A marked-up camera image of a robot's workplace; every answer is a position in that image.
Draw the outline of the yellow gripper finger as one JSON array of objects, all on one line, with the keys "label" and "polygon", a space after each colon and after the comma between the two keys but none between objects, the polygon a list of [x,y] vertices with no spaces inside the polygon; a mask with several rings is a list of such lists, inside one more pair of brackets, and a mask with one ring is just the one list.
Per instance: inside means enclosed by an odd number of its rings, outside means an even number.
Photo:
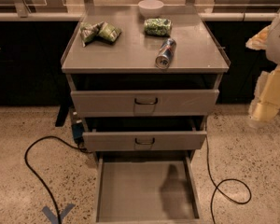
[{"label": "yellow gripper finger", "polygon": [[263,71],[248,109],[248,124],[260,128],[272,121],[280,111],[280,64],[272,72]]},{"label": "yellow gripper finger", "polygon": [[249,38],[248,41],[245,43],[245,46],[253,50],[266,49],[269,29],[270,29],[270,25],[263,28],[256,35]]}]

